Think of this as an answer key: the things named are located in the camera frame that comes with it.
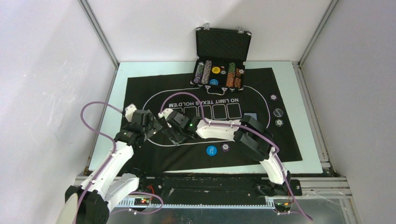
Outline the blue round button chip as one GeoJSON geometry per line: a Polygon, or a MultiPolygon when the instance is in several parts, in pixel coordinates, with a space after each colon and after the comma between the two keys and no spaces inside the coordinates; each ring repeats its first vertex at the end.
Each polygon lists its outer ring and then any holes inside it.
{"type": "Polygon", "coordinates": [[[209,145],[206,148],[206,153],[208,156],[215,156],[217,154],[218,150],[214,145],[209,145]]]}

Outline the purple chip bottom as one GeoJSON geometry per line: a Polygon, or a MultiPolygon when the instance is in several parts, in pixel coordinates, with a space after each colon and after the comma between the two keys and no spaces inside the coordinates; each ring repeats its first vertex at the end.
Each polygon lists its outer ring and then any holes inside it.
{"type": "Polygon", "coordinates": [[[228,152],[230,150],[230,145],[225,142],[221,145],[221,149],[223,152],[228,152]]]}

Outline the blue yellow chip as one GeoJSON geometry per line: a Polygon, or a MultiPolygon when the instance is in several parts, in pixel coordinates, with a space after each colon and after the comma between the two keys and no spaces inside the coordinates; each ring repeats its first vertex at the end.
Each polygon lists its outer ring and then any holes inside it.
{"type": "Polygon", "coordinates": [[[278,127],[281,127],[281,126],[284,125],[284,121],[282,119],[277,119],[275,121],[275,125],[278,126],[278,127]]]}

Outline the blue card deck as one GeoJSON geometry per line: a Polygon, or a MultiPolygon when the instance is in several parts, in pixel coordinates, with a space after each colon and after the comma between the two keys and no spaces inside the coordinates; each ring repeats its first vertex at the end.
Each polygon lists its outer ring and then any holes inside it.
{"type": "Polygon", "coordinates": [[[245,113],[244,115],[251,116],[252,118],[254,118],[255,120],[257,120],[257,114],[256,114],[256,113],[247,112],[247,113],[245,113]]]}

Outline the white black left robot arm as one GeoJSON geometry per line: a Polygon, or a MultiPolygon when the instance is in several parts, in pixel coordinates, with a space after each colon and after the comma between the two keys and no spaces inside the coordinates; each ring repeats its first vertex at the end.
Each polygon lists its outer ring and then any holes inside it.
{"type": "Polygon", "coordinates": [[[117,181],[115,178],[135,150],[162,127],[150,110],[138,110],[134,104],[117,112],[126,118],[127,124],[114,137],[98,132],[112,142],[112,148],[79,186],[66,190],[66,201],[72,197],[77,200],[71,217],[73,224],[105,224],[122,199],[132,192],[143,194],[148,188],[148,182],[134,174],[124,174],[117,181]]]}

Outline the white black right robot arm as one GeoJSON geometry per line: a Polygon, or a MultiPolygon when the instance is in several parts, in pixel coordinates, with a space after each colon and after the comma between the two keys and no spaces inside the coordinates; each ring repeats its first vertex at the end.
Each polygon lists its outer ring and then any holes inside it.
{"type": "Polygon", "coordinates": [[[279,146],[272,140],[266,128],[252,116],[241,119],[212,120],[205,117],[188,118],[183,113],[166,108],[158,114],[164,134],[176,145],[188,140],[219,139],[240,143],[242,152],[259,162],[272,182],[277,195],[290,189],[288,171],[280,161],[279,146]]]}

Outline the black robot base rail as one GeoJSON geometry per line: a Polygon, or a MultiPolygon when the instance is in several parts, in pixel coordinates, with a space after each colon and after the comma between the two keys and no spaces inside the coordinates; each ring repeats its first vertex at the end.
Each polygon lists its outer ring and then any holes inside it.
{"type": "Polygon", "coordinates": [[[270,197],[301,196],[300,181],[274,184],[266,174],[161,174],[140,178],[137,190],[159,196],[166,206],[255,206],[270,197]]]}

